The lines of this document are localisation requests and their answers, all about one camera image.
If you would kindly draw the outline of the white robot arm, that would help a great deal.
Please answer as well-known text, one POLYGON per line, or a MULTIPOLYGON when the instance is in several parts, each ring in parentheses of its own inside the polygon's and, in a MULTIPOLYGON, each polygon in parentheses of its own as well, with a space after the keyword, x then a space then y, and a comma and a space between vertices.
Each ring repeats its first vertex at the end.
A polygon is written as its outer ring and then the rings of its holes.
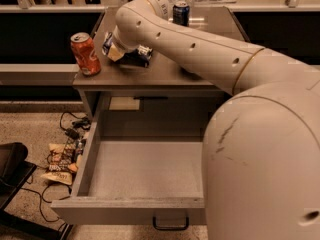
POLYGON ((209 240, 320 240, 320 70, 168 11, 168 0, 121 6, 113 42, 149 46, 231 96, 203 139, 209 240))

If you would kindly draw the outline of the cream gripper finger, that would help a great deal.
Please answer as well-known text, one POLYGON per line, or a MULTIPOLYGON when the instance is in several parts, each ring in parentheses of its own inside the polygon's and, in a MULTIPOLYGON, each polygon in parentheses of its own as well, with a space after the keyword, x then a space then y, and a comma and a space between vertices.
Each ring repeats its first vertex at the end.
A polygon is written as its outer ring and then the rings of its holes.
POLYGON ((110 46, 107 57, 112 61, 116 62, 120 60, 125 55, 124 52, 120 51, 114 44, 110 46))

